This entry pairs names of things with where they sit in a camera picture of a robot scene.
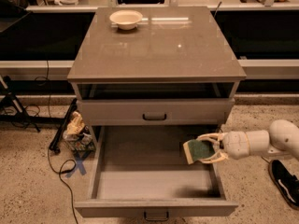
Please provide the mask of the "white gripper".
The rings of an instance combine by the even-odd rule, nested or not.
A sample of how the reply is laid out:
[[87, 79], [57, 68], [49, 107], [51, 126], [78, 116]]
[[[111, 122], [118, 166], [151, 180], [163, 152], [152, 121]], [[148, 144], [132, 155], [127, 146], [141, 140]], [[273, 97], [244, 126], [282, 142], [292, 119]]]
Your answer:
[[225, 152], [217, 151], [211, 157], [201, 159], [203, 164], [211, 164], [228, 159], [239, 160], [249, 156], [249, 140], [244, 132], [228, 132], [228, 133], [205, 133], [197, 137], [197, 140], [209, 141], [211, 143], [220, 142], [222, 140]]

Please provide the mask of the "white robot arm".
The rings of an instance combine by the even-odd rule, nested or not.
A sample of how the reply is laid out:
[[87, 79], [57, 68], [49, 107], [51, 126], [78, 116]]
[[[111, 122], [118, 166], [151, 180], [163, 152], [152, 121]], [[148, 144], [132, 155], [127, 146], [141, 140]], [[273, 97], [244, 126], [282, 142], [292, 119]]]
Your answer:
[[207, 133], [200, 135], [198, 140], [208, 141], [219, 148], [212, 156], [200, 159], [202, 163], [229, 158], [239, 160], [249, 156], [291, 156], [299, 160], [299, 128], [285, 119], [273, 121], [268, 130]]

